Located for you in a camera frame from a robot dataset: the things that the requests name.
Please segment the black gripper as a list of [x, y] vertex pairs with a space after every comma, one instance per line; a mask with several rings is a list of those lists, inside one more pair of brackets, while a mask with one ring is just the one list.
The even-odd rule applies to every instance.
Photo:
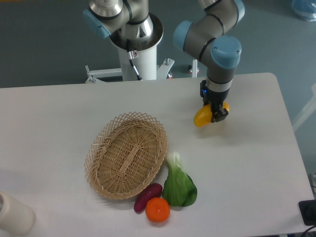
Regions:
[[206, 80], [200, 83], [200, 96], [203, 106], [211, 105], [211, 123], [224, 120], [229, 114], [229, 104], [223, 103], [227, 98], [229, 89], [223, 92], [215, 92], [206, 86]]

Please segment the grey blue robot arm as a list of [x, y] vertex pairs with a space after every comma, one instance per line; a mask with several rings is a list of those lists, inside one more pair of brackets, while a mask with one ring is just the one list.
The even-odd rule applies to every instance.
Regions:
[[[203, 107], [194, 118], [198, 127], [222, 121], [229, 114], [225, 100], [240, 61], [241, 44], [226, 33], [245, 13], [240, 0], [202, 0], [200, 5], [205, 15], [196, 23], [181, 22], [173, 33], [174, 44], [207, 67], [199, 89]], [[150, 13], [148, 1], [91, 0], [83, 18], [96, 35], [116, 46], [124, 81], [159, 78], [157, 45], [163, 26]]]

